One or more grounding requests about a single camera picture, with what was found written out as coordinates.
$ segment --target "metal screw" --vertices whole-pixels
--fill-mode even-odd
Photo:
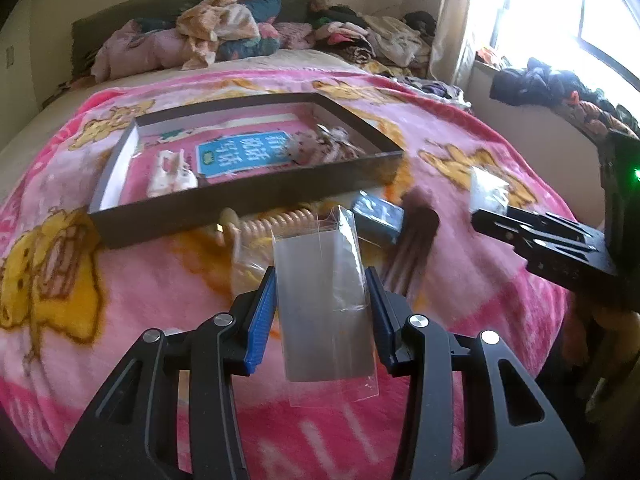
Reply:
[[[500,341],[500,336],[493,330],[485,330],[480,334],[480,338],[488,345],[495,345]]]
[[[429,324],[429,320],[421,314],[414,314],[409,318],[409,323],[411,323],[413,326],[423,328]]]
[[[213,318],[213,323],[218,326],[229,326],[234,322],[234,317],[231,314],[223,312],[222,314],[218,314],[215,318]]]
[[[155,343],[160,339],[160,331],[158,329],[152,328],[151,330],[147,330],[142,335],[142,340],[145,343]]]

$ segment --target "headboard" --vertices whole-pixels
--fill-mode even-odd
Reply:
[[[93,63],[96,51],[114,31],[133,18],[175,21],[185,10],[202,0],[129,0],[77,20],[72,25],[74,40],[71,61],[74,76]],[[306,22],[309,0],[281,0],[278,22]]]

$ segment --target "blue book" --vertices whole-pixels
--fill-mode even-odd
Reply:
[[[224,173],[288,164],[285,132],[241,134],[197,146],[198,173],[210,178]]]

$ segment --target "pink bedding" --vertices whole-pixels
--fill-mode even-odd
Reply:
[[[319,91],[406,150],[392,200],[428,190],[440,231],[414,310],[445,327],[498,332],[533,374],[566,311],[566,292],[526,272],[505,245],[469,222],[469,167],[493,166],[511,205],[571,218],[567,206],[505,140],[472,116],[381,77],[318,70],[207,73],[94,94],[50,140],[0,208],[0,403],[53,467],[79,415],[113,366],[149,327],[190,330],[228,309],[230,259],[187,232],[110,251],[85,208],[112,147],[135,114],[264,92]],[[277,322],[263,364],[234,379],[254,479],[388,479],[407,382],[379,368],[380,395],[334,410],[292,408]],[[454,456],[460,456],[459,425]],[[184,438],[178,444],[188,461]]]

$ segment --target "clear plastic bag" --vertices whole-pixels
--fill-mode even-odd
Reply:
[[[486,209],[504,215],[509,205],[509,183],[481,168],[471,168],[469,211]]]
[[[267,271],[273,265],[273,240],[271,234],[251,237],[239,232],[234,240],[231,265],[231,293],[233,297],[256,290]]]
[[[274,236],[289,401],[336,406],[378,394],[369,299],[353,214],[340,206]]]

